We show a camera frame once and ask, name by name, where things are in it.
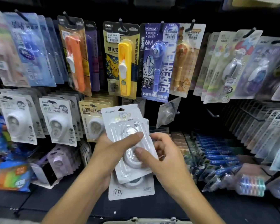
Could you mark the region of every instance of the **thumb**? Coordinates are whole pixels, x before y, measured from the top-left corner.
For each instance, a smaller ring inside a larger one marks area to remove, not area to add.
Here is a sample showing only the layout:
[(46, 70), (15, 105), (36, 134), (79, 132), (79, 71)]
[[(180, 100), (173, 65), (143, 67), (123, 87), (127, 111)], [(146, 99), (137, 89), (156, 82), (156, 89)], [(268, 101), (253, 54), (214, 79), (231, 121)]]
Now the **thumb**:
[(141, 139), (143, 138), (143, 132), (137, 132), (134, 134), (131, 134), (130, 136), (114, 142), (111, 147), (115, 148), (115, 150), (120, 150), (122, 153), (124, 153), (127, 149), (135, 146)]
[(141, 162), (150, 167), (153, 172), (156, 172), (160, 161), (153, 157), (149, 151), (145, 150), (144, 148), (137, 147), (134, 150), (134, 153)]

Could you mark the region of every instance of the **price tag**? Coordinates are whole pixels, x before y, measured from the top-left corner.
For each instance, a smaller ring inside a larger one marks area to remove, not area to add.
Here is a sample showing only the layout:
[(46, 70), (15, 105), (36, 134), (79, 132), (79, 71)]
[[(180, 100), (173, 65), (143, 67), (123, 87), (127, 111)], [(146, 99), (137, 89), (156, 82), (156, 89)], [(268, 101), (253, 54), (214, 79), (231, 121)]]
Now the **price tag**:
[(68, 31), (63, 31), (63, 30), (61, 30), (61, 33), (62, 33), (62, 38), (63, 38), (63, 40), (65, 40), (65, 36), (71, 34), (70, 32), (68, 32)]
[(0, 61), (0, 70), (8, 70), (8, 66), (5, 61)]
[(236, 78), (227, 79), (225, 82), (225, 86), (233, 86), (236, 83)]
[(169, 30), (163, 32), (163, 41), (167, 42), (176, 42), (177, 39), (177, 30)]
[(119, 43), (120, 42), (119, 33), (109, 33), (109, 32), (107, 32), (107, 42)]

